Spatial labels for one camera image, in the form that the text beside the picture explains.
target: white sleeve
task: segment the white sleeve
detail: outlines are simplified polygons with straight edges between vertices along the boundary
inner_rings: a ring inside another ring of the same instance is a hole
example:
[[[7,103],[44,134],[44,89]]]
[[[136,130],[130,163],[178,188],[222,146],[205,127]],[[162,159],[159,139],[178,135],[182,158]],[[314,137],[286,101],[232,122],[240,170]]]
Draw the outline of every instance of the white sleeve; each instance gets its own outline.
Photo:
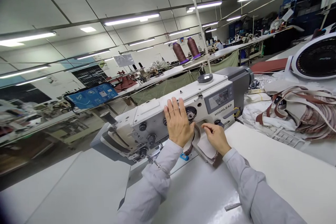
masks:
[[[269,185],[265,174],[252,169],[233,148],[223,157],[235,181],[244,212],[254,224],[306,223]]]
[[[182,151],[183,148],[168,139],[156,162],[162,169],[170,172]],[[147,165],[137,184],[136,194],[127,197],[118,210],[117,223],[151,223],[160,204],[166,199],[169,184],[169,175],[155,164]]]

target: worker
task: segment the worker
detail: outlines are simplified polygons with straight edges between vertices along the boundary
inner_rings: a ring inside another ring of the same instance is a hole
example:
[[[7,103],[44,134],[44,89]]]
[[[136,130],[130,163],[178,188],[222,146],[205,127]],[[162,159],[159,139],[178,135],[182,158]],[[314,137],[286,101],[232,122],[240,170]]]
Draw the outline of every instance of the worker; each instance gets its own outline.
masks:
[[[224,48],[224,47],[223,47],[223,44],[222,44],[222,42],[221,42],[220,40],[217,40],[217,44],[216,44],[215,47],[217,47],[218,50],[222,50],[222,49]]]
[[[126,197],[118,210],[117,223],[149,224],[160,204],[166,199],[170,175],[183,147],[194,134],[195,123],[189,125],[183,99],[169,99],[164,108],[169,139],[156,158],[142,172],[136,193]],[[254,224],[306,223],[300,215],[266,183],[265,175],[255,171],[247,161],[227,143],[221,126],[204,123],[202,125],[209,142],[223,156],[233,178],[238,184],[239,199],[243,211]]]

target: left hand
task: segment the left hand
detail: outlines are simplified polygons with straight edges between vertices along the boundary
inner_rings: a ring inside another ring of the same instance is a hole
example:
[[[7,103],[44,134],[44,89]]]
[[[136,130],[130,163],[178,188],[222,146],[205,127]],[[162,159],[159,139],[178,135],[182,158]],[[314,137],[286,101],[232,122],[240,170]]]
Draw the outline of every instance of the left hand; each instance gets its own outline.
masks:
[[[179,99],[180,109],[176,98],[173,97],[172,100],[173,102],[168,99],[167,106],[163,110],[167,120],[169,139],[183,148],[194,133],[195,123],[192,122],[189,125],[183,99]]]

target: sewing machine display screen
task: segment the sewing machine display screen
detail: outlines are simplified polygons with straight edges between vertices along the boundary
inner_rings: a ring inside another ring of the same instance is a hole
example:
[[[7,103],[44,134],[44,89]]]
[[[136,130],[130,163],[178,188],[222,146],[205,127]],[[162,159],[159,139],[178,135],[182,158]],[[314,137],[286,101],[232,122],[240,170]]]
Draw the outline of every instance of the sewing machine display screen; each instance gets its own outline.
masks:
[[[229,92],[228,90],[224,90],[212,97],[209,98],[209,105],[211,109],[214,109],[218,107],[219,105],[222,105],[226,103],[229,99]]]

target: sewing machine control panel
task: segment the sewing machine control panel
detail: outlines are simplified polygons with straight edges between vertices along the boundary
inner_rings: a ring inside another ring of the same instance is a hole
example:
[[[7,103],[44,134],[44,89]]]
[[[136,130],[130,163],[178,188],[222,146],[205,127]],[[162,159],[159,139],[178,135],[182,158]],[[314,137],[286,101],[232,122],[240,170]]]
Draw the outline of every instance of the sewing machine control panel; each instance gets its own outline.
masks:
[[[215,112],[233,100],[232,84],[204,98],[208,114]]]

